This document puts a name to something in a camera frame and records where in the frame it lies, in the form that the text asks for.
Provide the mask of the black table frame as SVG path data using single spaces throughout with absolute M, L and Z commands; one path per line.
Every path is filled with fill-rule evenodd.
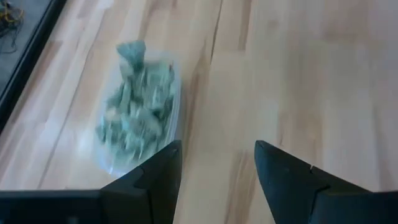
M 67 0 L 0 0 L 0 134 Z

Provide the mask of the green white sweetener packet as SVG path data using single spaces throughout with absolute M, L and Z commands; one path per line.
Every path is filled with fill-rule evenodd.
M 171 65 L 147 66 L 139 80 L 143 107 L 160 121 L 165 121 L 171 113 L 175 95 L 175 75 Z
M 140 71 L 144 66 L 146 44 L 143 40 L 121 43 L 116 50 L 122 58 L 132 65 L 135 71 Z
M 109 153 L 117 157 L 131 157 L 134 154 L 127 144 L 129 115 L 129 103 L 123 103 L 121 107 L 106 106 L 95 129 L 100 144 L 106 146 Z

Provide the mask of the clear plastic bin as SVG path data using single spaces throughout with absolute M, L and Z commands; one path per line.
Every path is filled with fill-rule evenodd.
M 95 136 L 93 140 L 93 156 L 98 166 L 107 173 L 121 177 L 133 170 L 163 147 L 180 138 L 180 102 L 181 79 L 177 61 L 168 52 L 149 50 L 144 57 L 145 67 L 152 65 L 171 65 L 175 75 L 175 95 L 172 98 L 171 113 L 165 121 L 160 121 L 148 109 L 143 107 L 140 88 L 140 74 L 129 80 L 125 79 L 128 73 L 128 63 L 122 58 L 120 66 L 115 68 L 103 91 L 102 102 L 99 106 L 97 124 L 105 107 L 121 107 L 129 103 L 130 115 L 129 137 L 127 144 L 134 151 L 131 157 L 117 157 L 110 154 L 108 148 Z

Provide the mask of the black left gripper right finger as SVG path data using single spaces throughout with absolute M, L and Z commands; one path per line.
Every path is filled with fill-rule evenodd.
M 338 194 L 369 192 L 263 140 L 255 142 L 254 160 L 276 224 L 307 224 L 317 194 L 324 190 Z

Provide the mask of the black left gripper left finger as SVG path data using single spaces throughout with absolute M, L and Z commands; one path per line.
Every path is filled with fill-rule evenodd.
M 174 140 L 101 189 L 101 224 L 172 224 L 182 179 L 182 142 Z

